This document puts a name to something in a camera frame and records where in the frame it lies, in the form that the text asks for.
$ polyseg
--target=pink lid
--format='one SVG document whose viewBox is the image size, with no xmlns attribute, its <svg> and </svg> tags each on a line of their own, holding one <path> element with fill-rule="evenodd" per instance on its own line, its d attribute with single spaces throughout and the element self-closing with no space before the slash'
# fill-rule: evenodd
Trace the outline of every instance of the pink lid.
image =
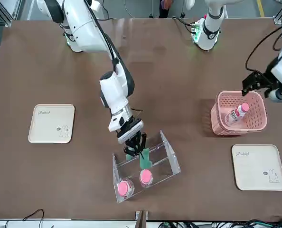
<svg viewBox="0 0 282 228">
<path fill-rule="evenodd" d="M 118 192 L 121 196 L 125 196 L 128 192 L 128 184 L 126 181 L 121 181 L 118 185 Z"/>
<path fill-rule="evenodd" d="M 243 103 L 243 104 L 241 105 L 241 110 L 242 110 L 244 113 L 246 113 L 247 111 L 249 111 L 249 109 L 250 109 L 250 106 L 249 106 L 248 103 Z"/>
<path fill-rule="evenodd" d="M 140 173 L 140 179 L 143 183 L 149 183 L 151 180 L 151 171 L 142 170 L 142 172 Z"/>
</svg>

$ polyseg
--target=table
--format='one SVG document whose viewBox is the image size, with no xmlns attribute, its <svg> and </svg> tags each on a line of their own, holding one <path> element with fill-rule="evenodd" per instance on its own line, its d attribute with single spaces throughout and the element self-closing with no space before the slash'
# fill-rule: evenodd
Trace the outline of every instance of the table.
<svg viewBox="0 0 282 228">
<path fill-rule="evenodd" d="M 0 47 L 0 218 L 43 208 L 45 218 L 63 219 L 134 219 L 135 211 L 148 210 L 154 220 L 278 220 L 282 192 L 240 191 L 231 146 L 275 144 L 282 160 L 282 104 L 266 100 L 262 133 L 215 137 L 209 119 L 219 91 L 241 90 L 245 60 L 276 28 L 273 19 L 225 19 L 210 52 L 192 45 L 172 19 L 102 25 L 134 77 L 131 107 L 144 110 L 148 136 L 165 133 L 181 173 L 117 204 L 112 152 L 123 146 L 108 132 L 110 114 L 99 99 L 99 78 L 112 69 L 107 54 L 72 52 L 53 22 L 14 21 Z M 250 67 L 265 69 L 276 56 L 275 38 L 260 46 Z M 75 105 L 70 143 L 28 142 L 37 104 Z"/>
</svg>

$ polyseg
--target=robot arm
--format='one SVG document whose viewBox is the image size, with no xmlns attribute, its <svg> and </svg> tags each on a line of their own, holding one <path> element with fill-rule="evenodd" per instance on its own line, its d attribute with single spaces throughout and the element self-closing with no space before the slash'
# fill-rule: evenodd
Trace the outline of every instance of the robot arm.
<svg viewBox="0 0 282 228">
<path fill-rule="evenodd" d="M 186 0 L 187 9 L 191 9 L 195 0 Z M 210 50 L 217 42 L 221 23 L 225 16 L 224 5 L 234 4 L 242 0 L 205 0 L 208 6 L 206 18 L 201 18 L 193 25 L 192 40 L 202 50 Z"/>
<path fill-rule="evenodd" d="M 67 44 L 74 52 L 107 51 L 102 37 L 88 18 L 87 8 L 82 0 L 37 0 L 39 10 L 49 16 L 64 30 Z M 93 0 L 91 4 L 96 18 L 104 19 L 101 4 Z"/>
<path fill-rule="evenodd" d="M 265 98 L 270 98 L 274 102 L 282 102 L 282 51 L 268 65 L 266 71 L 252 72 L 242 81 L 242 95 L 249 91 L 267 88 L 264 93 Z"/>
<path fill-rule="evenodd" d="M 128 104 L 127 98 L 135 87 L 134 80 L 113 42 L 98 23 L 92 10 L 94 2 L 96 1 L 38 0 L 38 6 L 41 11 L 50 15 L 54 22 L 60 23 L 73 51 L 108 52 L 113 71 L 107 72 L 100 79 L 101 101 L 111 113 L 108 129 L 110 132 L 117 132 L 120 144 L 126 144 L 125 153 L 136 156 L 141 154 L 145 147 L 146 134 L 141 133 L 143 121 L 133 116 Z"/>
</svg>

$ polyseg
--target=plastic basket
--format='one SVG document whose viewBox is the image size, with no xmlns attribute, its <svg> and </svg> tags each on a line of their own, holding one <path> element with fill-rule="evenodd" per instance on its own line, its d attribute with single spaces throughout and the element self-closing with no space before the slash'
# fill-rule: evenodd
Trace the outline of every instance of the plastic basket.
<svg viewBox="0 0 282 228">
<path fill-rule="evenodd" d="M 224 122 L 225 116 L 244 102 L 250 105 L 250 110 L 241 121 L 227 126 Z M 262 131 L 268 122 L 260 94 L 249 92 L 246 96 L 242 96 L 241 91 L 220 92 L 211 110 L 211 121 L 213 132 L 217 135 L 242 135 Z"/>
</svg>

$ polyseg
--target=transparent box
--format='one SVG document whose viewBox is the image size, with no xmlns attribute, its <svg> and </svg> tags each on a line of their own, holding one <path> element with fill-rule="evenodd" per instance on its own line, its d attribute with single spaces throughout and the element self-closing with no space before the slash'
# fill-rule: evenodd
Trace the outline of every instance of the transparent box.
<svg viewBox="0 0 282 228">
<path fill-rule="evenodd" d="M 140 183 L 139 176 L 142 169 L 139 156 L 128 161 L 124 152 L 117 155 L 113 153 L 113 186 L 118 203 L 181 172 L 176 154 L 162 131 L 148 138 L 145 148 L 150 149 L 150 161 L 152 162 L 152 167 L 148 170 L 152 173 L 153 182 L 148 187 L 143 187 Z M 134 193 L 130 197 L 122 197 L 118 192 L 118 185 L 122 180 L 131 180 L 134 184 Z"/>
</svg>

